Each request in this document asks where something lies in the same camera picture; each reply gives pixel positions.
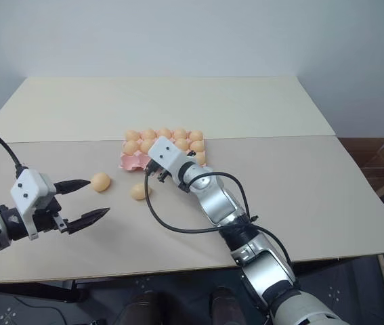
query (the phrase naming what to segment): black cable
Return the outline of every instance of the black cable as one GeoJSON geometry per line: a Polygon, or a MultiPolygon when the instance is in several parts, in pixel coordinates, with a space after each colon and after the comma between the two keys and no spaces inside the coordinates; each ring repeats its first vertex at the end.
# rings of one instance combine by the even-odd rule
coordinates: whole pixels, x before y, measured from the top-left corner
{"type": "MultiPolygon", "coordinates": [[[[240,191],[242,193],[242,196],[244,195],[243,197],[243,200],[244,200],[244,205],[246,206],[247,205],[247,200],[246,200],[246,195],[244,193],[244,190],[243,190],[243,187],[241,186],[241,183],[232,175],[230,174],[227,174],[227,173],[222,173],[222,172],[210,172],[210,173],[205,173],[205,174],[202,174],[202,175],[199,175],[198,177],[195,177],[194,179],[192,179],[192,181],[189,182],[189,184],[187,186],[190,186],[194,181],[196,181],[197,179],[200,179],[202,177],[205,177],[205,176],[210,176],[210,175],[221,175],[221,176],[226,176],[226,177],[229,177],[230,179],[236,181],[237,185],[239,184],[239,188],[240,188],[240,191]]],[[[288,251],[286,250],[285,246],[283,245],[283,243],[279,240],[279,238],[276,237],[276,235],[274,235],[271,231],[263,228],[263,227],[260,227],[258,225],[254,225],[253,223],[249,222],[249,223],[243,223],[243,224],[235,224],[235,225],[223,225],[221,227],[212,227],[212,228],[203,228],[203,229],[181,229],[181,228],[177,228],[177,227],[173,227],[172,225],[169,225],[168,223],[165,223],[156,213],[156,211],[154,210],[154,208],[152,207],[152,204],[151,204],[151,201],[150,201],[150,195],[148,193],[148,177],[149,177],[149,173],[145,173],[145,180],[144,180],[144,189],[145,189],[145,199],[146,199],[146,204],[148,205],[148,208],[150,209],[150,212],[152,214],[152,216],[157,220],[157,222],[159,222],[163,227],[167,228],[168,230],[171,230],[173,232],[179,232],[181,234],[204,234],[204,233],[208,233],[208,232],[219,232],[221,230],[227,230],[227,229],[234,229],[234,228],[245,228],[245,227],[250,227],[250,228],[255,228],[256,230],[259,230],[265,234],[267,234],[268,236],[270,236],[280,247],[280,249],[282,250],[282,252],[284,253],[284,256],[285,256],[285,259],[286,259],[286,262],[288,263],[288,265],[291,267],[291,259],[289,257],[289,254],[288,254],[288,251]]]]}
{"type": "Polygon", "coordinates": [[[22,299],[19,299],[17,297],[14,297],[15,300],[17,300],[19,303],[21,303],[22,305],[24,306],[27,306],[29,308],[35,308],[35,309],[53,309],[55,310],[62,318],[62,321],[64,322],[65,325],[68,325],[66,319],[65,319],[65,316],[64,314],[62,313],[62,311],[59,309],[59,308],[56,308],[56,307],[50,307],[50,306],[33,306],[33,305],[29,305],[28,303],[25,303],[22,299]]]}
{"type": "Polygon", "coordinates": [[[5,150],[7,150],[8,154],[11,156],[11,159],[14,161],[14,164],[16,166],[16,168],[19,168],[22,166],[22,164],[20,163],[20,161],[18,160],[16,154],[14,154],[13,150],[11,150],[11,148],[5,143],[5,141],[3,141],[0,137],[0,144],[3,146],[3,148],[5,150]]]}

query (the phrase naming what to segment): pink egg carton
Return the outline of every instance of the pink egg carton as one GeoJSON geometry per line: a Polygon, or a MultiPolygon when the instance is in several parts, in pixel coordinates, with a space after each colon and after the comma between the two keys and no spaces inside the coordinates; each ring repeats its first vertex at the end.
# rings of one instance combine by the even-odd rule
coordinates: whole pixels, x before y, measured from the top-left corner
{"type": "MultiPolygon", "coordinates": [[[[157,133],[157,138],[154,139],[154,142],[158,139],[158,131],[156,131],[156,133],[157,133]]],[[[141,137],[137,140],[137,143],[140,145],[143,142],[142,132],[139,132],[139,134],[141,135],[141,137]]],[[[192,143],[192,140],[189,139],[189,134],[190,134],[190,131],[187,132],[186,141],[188,145],[192,143]]],[[[171,139],[169,140],[171,142],[175,142],[175,139],[173,139],[173,137],[171,137],[171,139]]],[[[121,152],[121,163],[119,167],[126,171],[135,171],[136,169],[144,169],[146,165],[150,162],[150,160],[151,158],[140,150],[136,151],[133,154],[133,156],[129,156],[128,154],[124,154],[123,152],[121,152]]]]}

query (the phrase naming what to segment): egg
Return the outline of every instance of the egg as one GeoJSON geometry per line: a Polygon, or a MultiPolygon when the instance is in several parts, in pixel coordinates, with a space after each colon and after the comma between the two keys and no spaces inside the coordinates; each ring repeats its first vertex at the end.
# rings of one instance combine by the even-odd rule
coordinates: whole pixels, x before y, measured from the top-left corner
{"type": "Polygon", "coordinates": [[[140,151],[142,151],[144,154],[147,154],[148,151],[150,151],[153,144],[154,144],[153,139],[146,139],[142,141],[142,143],[140,144],[140,151]]]}
{"type": "Polygon", "coordinates": [[[160,130],[158,130],[158,136],[159,137],[167,137],[168,139],[172,138],[172,132],[166,127],[162,127],[160,130]]]}
{"type": "Polygon", "coordinates": [[[187,138],[187,132],[185,129],[183,128],[179,128],[179,129],[176,129],[174,132],[173,132],[173,138],[175,140],[177,139],[186,139],[187,138]]]}
{"type": "Polygon", "coordinates": [[[202,131],[192,131],[189,134],[189,139],[191,141],[200,141],[204,139],[204,135],[202,134],[202,131]]]}
{"type": "Polygon", "coordinates": [[[175,145],[178,149],[186,151],[189,148],[189,144],[187,143],[186,139],[178,139],[175,141],[175,145]]]}
{"type": "Polygon", "coordinates": [[[139,150],[139,144],[135,140],[127,141],[123,147],[123,153],[127,156],[133,156],[133,154],[139,150]]]}
{"type": "Polygon", "coordinates": [[[190,149],[195,152],[202,152],[204,151],[204,142],[203,141],[193,141],[190,144],[190,149]]]}
{"type": "Polygon", "coordinates": [[[110,185],[110,177],[106,173],[96,173],[91,178],[91,186],[97,192],[103,192],[110,185]]]}
{"type": "MultiPolygon", "coordinates": [[[[152,190],[148,186],[148,194],[151,194],[152,190]]],[[[144,183],[138,183],[134,185],[130,190],[130,196],[134,200],[143,200],[145,199],[145,186],[144,183]]]]}
{"type": "Polygon", "coordinates": [[[127,141],[130,141],[130,140],[137,141],[138,139],[140,139],[140,134],[139,132],[136,132],[134,130],[128,130],[127,132],[125,132],[125,139],[127,141]]]}
{"type": "Polygon", "coordinates": [[[197,152],[195,158],[198,161],[198,164],[200,166],[205,164],[205,153],[204,152],[197,152]]]}
{"type": "Polygon", "coordinates": [[[156,131],[153,129],[147,129],[142,132],[142,139],[155,139],[157,137],[156,131]]]}

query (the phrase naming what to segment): person's leg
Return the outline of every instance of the person's leg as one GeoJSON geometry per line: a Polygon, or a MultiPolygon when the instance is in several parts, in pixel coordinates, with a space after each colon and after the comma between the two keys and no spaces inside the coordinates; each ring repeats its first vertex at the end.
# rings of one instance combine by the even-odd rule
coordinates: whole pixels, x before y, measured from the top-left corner
{"type": "Polygon", "coordinates": [[[231,290],[218,288],[211,295],[212,325],[246,325],[240,305],[231,290]]]}
{"type": "Polygon", "coordinates": [[[132,299],[115,325],[161,325],[161,312],[157,294],[148,292],[132,299]]]}

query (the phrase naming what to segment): cardboard box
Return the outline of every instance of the cardboard box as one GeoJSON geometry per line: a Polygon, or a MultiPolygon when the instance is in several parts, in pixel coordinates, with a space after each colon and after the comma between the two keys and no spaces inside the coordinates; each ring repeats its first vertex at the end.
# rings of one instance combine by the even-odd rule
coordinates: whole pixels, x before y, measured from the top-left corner
{"type": "Polygon", "coordinates": [[[378,196],[384,195],[384,137],[341,137],[339,141],[354,159],[378,196]]]}

